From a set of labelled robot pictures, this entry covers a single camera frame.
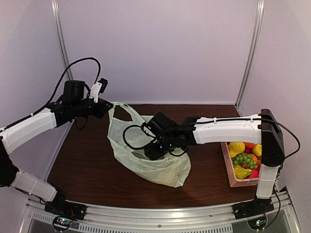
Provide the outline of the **light green plastic bag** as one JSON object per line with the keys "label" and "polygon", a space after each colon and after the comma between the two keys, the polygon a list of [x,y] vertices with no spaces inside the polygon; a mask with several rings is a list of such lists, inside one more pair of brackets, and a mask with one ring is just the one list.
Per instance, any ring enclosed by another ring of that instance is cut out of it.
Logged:
{"label": "light green plastic bag", "polygon": [[[122,102],[113,102],[108,111],[109,127],[107,138],[110,141],[115,159],[138,176],[161,185],[182,187],[187,179],[191,163],[187,154],[175,157],[166,153],[159,160],[150,160],[144,150],[129,148],[123,139],[123,131],[132,125],[141,125],[151,120],[152,116],[140,115],[131,106]],[[117,107],[122,108],[130,115],[130,120],[120,120],[115,117]]]}

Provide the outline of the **yellow lemon toy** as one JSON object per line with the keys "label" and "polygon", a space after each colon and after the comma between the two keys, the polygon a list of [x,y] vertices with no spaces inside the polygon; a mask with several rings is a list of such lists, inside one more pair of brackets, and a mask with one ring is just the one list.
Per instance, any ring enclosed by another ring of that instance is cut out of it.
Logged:
{"label": "yellow lemon toy", "polygon": [[230,142],[228,145],[229,154],[231,158],[245,151],[245,144],[243,142]]}
{"label": "yellow lemon toy", "polygon": [[255,147],[252,148],[252,153],[257,157],[261,157],[262,156],[262,144],[255,145]]}

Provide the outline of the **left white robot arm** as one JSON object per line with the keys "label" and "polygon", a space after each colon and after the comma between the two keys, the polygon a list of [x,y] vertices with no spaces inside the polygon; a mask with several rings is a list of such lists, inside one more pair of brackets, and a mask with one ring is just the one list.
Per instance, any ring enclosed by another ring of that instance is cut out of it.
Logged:
{"label": "left white robot arm", "polygon": [[0,130],[0,185],[14,187],[29,195],[37,196],[51,202],[51,208],[60,216],[70,211],[70,205],[61,197],[59,191],[51,184],[37,179],[15,166],[10,154],[18,147],[36,136],[58,128],[78,117],[88,119],[94,116],[98,119],[112,109],[113,105],[101,98],[108,81],[101,78],[84,96],[86,84],[83,81],[66,81],[64,92],[56,102],[47,104],[38,113],[30,114],[20,122],[1,128]]}

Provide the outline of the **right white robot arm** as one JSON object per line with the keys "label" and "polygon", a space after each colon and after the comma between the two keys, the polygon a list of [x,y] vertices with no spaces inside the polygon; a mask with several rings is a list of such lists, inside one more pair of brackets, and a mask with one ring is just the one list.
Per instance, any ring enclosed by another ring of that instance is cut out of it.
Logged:
{"label": "right white robot arm", "polygon": [[246,117],[206,118],[188,117],[177,124],[162,112],[142,125],[154,139],[143,147],[146,156],[157,160],[176,148],[183,152],[189,146],[214,142],[246,142],[262,146],[261,169],[256,198],[249,203],[253,214],[260,214],[268,206],[277,172],[285,160],[283,133],[272,112],[262,109],[260,114]]}

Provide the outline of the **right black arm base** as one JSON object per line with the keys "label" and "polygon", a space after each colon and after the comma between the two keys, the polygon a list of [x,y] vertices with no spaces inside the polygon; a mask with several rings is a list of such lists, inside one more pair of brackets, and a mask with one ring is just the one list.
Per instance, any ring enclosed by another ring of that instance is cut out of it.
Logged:
{"label": "right black arm base", "polygon": [[267,226],[267,213],[273,211],[274,205],[272,199],[254,198],[250,201],[244,201],[232,205],[235,219],[246,219],[248,226],[255,231],[264,230]]}

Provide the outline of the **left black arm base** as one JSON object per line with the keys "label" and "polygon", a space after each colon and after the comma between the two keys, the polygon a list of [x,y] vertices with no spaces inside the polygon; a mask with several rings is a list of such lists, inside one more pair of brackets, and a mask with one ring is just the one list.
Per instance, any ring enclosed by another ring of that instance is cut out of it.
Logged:
{"label": "left black arm base", "polygon": [[66,194],[58,187],[56,195],[52,201],[40,200],[45,206],[44,210],[56,215],[52,220],[53,228],[63,233],[67,231],[75,221],[84,220],[86,214],[86,205],[66,200]]}

